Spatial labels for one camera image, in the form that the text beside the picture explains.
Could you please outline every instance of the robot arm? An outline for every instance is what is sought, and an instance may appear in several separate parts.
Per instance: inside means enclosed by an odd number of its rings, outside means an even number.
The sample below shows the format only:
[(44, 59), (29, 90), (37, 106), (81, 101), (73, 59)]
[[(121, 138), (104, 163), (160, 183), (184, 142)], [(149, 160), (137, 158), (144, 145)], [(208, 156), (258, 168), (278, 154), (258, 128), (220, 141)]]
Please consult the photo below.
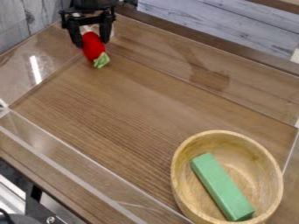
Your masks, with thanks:
[[(69, 8), (60, 11), (61, 28), (68, 29), (76, 47), (83, 47), (80, 35), (83, 25), (99, 24), (100, 40), (103, 43), (109, 41), (112, 24), (116, 20), (116, 2), (116, 0), (72, 0)], [(96, 14), (96, 16), (85, 17), (85, 14)]]

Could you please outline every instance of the bamboo bowl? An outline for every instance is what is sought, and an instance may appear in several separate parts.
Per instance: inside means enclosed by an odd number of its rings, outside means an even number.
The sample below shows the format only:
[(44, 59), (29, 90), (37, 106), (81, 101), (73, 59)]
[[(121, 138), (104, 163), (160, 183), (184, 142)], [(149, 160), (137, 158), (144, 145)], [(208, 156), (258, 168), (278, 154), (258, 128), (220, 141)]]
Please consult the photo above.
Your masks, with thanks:
[(252, 139), (224, 130), (202, 132), (180, 145), (172, 158), (172, 193), (184, 215), (200, 224), (228, 222), (191, 168), (191, 159), (211, 152), (256, 212), (242, 224), (262, 224), (282, 201), (284, 183), (278, 163)]

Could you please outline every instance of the red and green toy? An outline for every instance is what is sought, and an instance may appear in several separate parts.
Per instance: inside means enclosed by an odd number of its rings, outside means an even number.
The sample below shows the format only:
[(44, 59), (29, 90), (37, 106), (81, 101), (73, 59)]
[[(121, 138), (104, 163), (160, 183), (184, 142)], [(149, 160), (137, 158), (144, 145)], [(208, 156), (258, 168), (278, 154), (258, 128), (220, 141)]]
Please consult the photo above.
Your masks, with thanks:
[(95, 68), (101, 68), (108, 62), (107, 48), (100, 41), (99, 35), (93, 31), (83, 35), (83, 52), (89, 61), (93, 62)]

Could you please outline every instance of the green block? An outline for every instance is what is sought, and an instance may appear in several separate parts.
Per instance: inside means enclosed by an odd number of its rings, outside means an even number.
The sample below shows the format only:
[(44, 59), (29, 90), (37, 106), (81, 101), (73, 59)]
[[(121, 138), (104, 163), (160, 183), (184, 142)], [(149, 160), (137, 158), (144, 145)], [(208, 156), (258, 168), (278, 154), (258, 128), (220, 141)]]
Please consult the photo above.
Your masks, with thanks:
[(255, 208), (239, 190), (216, 158), (206, 153), (191, 160), (191, 168), (214, 198), (228, 221), (246, 221), (252, 218)]

